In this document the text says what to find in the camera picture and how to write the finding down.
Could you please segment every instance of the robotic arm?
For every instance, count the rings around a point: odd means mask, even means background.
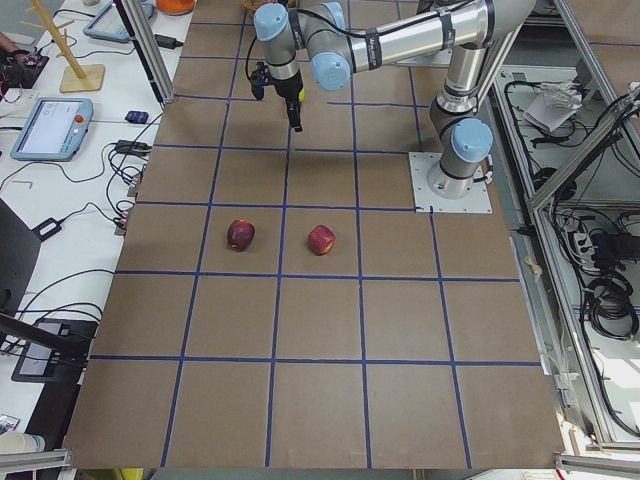
[[[472,118],[483,70],[485,74],[495,72],[495,63],[503,58],[497,55],[488,60],[487,51],[493,41],[519,28],[535,3],[467,0],[355,31],[346,30],[337,2],[297,10],[269,3],[254,17],[267,62],[258,64],[252,75],[254,94],[260,98],[262,87],[273,85],[285,99],[291,127],[299,132],[303,82],[297,50],[306,48],[316,83],[324,90],[335,91],[344,87],[354,73],[452,48],[444,87],[431,106],[431,120],[445,151],[438,171],[430,173],[430,184],[443,197],[459,198],[470,188],[478,164],[493,143],[490,129]]]

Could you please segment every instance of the brown cardboard surface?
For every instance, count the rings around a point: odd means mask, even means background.
[[[167,467],[261,467],[269,366],[184,366]]]
[[[629,91],[629,84],[636,82],[638,76],[638,59],[640,43],[629,45],[591,45],[598,61],[607,74],[611,85],[618,95]],[[640,120],[634,118],[631,123],[636,131],[640,131]]]
[[[64,442],[74,465],[159,465],[177,369],[170,361],[91,360]]]
[[[458,372],[473,465],[553,468],[553,453],[563,446],[551,414],[550,384],[539,368],[468,366]]]
[[[569,5],[590,43],[640,43],[638,2],[569,0]]]
[[[363,26],[415,9],[341,3]],[[331,95],[301,63],[294,134],[273,90],[251,97],[239,12],[196,7],[74,465],[550,466],[559,431],[495,196],[492,215],[412,211],[402,152],[441,148],[426,106],[444,71],[382,69]],[[239,218],[256,228],[244,252],[226,243]],[[318,224],[337,237],[325,256],[306,244]]]
[[[376,465],[458,468],[464,464],[462,435],[459,428],[452,428],[460,417],[451,402],[455,392],[450,367],[373,365],[367,373]]]

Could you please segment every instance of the apple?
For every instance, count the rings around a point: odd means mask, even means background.
[[[307,238],[307,245],[316,255],[325,255],[333,248],[336,243],[336,236],[329,227],[318,225]]]
[[[255,233],[256,229],[248,220],[234,220],[227,230],[227,243],[233,250],[242,252],[251,244]]]

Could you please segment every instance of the table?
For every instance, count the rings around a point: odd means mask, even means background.
[[[85,7],[80,0],[67,0],[62,8],[95,13],[101,6]],[[61,13],[57,19],[68,17],[79,19],[69,27],[69,35],[78,40],[78,44],[73,48],[76,55],[96,49],[129,51],[132,48],[130,43],[120,45],[84,36],[84,17]],[[151,26],[155,33],[184,40],[190,17],[170,17],[157,13],[151,20]],[[39,45],[47,45],[49,41],[50,36],[46,33]],[[63,58],[55,58],[57,50],[56,46],[45,47],[44,53],[51,59],[33,90],[25,90],[15,104],[0,102],[0,126],[20,127],[38,98],[63,96],[58,92],[58,87],[66,61]],[[179,49],[163,50],[162,54],[170,74],[173,75],[178,63]],[[161,112],[135,52],[128,56],[96,54],[89,59],[93,60],[92,63],[104,63],[106,76],[103,89],[98,92],[67,95],[89,98],[94,104],[94,117],[78,154],[69,162],[58,164],[74,179],[92,177],[101,171],[104,161],[101,159],[101,151],[104,145],[118,139],[133,140],[142,133],[144,125],[132,125],[124,121],[128,110],[148,111],[151,118]],[[13,99],[17,93],[12,89],[7,93],[7,97]],[[153,144],[156,132],[157,124],[150,126],[140,141]],[[18,132],[15,131],[0,131],[0,151],[3,152],[0,157],[0,181],[25,165],[24,162],[13,160],[9,156],[17,136]],[[138,165],[144,163],[131,158],[127,162]],[[112,171],[107,165],[104,174],[95,180],[72,184],[55,166],[31,165],[6,182],[0,190],[0,196],[28,226],[34,227],[48,217],[62,218],[82,208],[87,202],[94,202],[109,212],[105,189],[111,175]],[[113,182],[110,188],[114,201],[126,198],[127,190],[119,179]],[[66,221],[62,232],[43,243],[28,292],[38,292],[53,281],[82,270],[113,271],[121,247],[122,237],[114,235],[114,225],[97,213],[94,207],[90,207],[87,212]],[[50,309],[77,301],[92,302],[102,307],[110,284],[110,274],[98,272],[83,275],[48,291],[39,297],[32,308]],[[23,306],[31,298],[29,293],[25,296]],[[76,317],[72,314],[57,314],[57,318]],[[35,314],[26,316],[27,321],[34,321],[36,318]],[[14,357],[0,357],[0,413],[20,418],[18,430],[24,431],[43,386],[11,382],[11,372],[16,361]]]
[[[303,63],[293,134],[273,91],[251,98],[252,36],[235,2],[196,7],[181,65],[207,74],[177,76],[158,129],[74,465],[551,466],[562,441],[494,192],[490,215],[414,211],[402,152],[437,147],[425,105],[444,72],[381,69],[332,96]],[[257,229],[243,253],[235,218]],[[338,238],[325,257],[305,246],[316,224]]]

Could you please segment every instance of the black power adapter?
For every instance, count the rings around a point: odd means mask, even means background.
[[[593,260],[596,268],[609,270],[623,261],[640,260],[640,237],[596,233],[591,235],[591,240],[595,247]]]
[[[177,47],[181,47],[184,45],[183,42],[176,40],[173,37],[167,37],[165,35],[158,35],[157,33],[154,35],[156,39],[156,43],[161,48],[168,48],[169,50],[174,50]]]

